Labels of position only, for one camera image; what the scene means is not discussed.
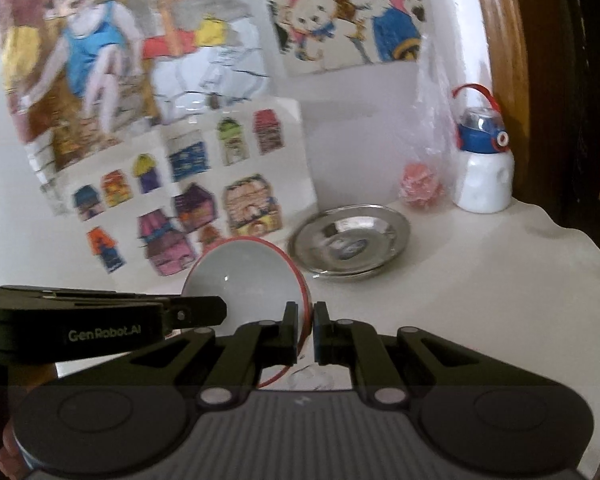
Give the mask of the left hand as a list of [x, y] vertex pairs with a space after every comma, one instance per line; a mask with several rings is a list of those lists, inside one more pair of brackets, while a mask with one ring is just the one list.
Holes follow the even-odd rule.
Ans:
[[10, 480], [21, 480], [29, 474], [29, 467], [24, 460], [14, 434], [12, 418], [6, 422], [2, 432], [0, 448], [0, 473]]

